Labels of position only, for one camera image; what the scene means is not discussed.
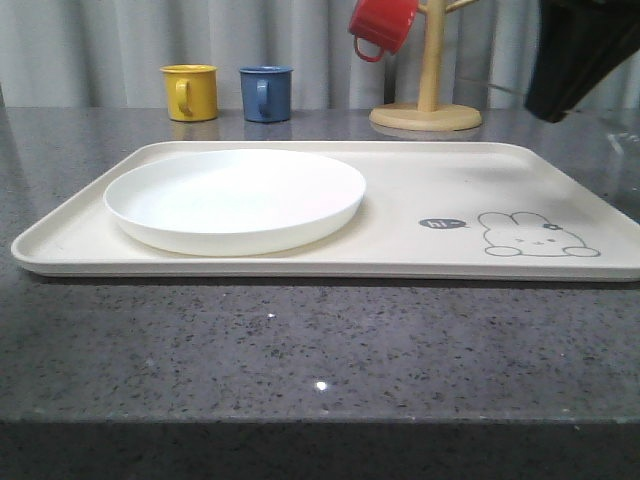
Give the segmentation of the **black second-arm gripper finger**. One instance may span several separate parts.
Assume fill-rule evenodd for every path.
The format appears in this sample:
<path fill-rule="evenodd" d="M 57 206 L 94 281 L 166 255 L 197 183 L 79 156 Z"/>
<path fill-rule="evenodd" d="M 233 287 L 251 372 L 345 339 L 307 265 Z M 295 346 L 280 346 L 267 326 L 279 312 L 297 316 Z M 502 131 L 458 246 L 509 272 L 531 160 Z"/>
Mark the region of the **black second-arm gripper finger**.
<path fill-rule="evenodd" d="M 539 3 L 537 55 L 524 106 L 563 120 L 598 83 L 639 50 L 637 1 Z"/>

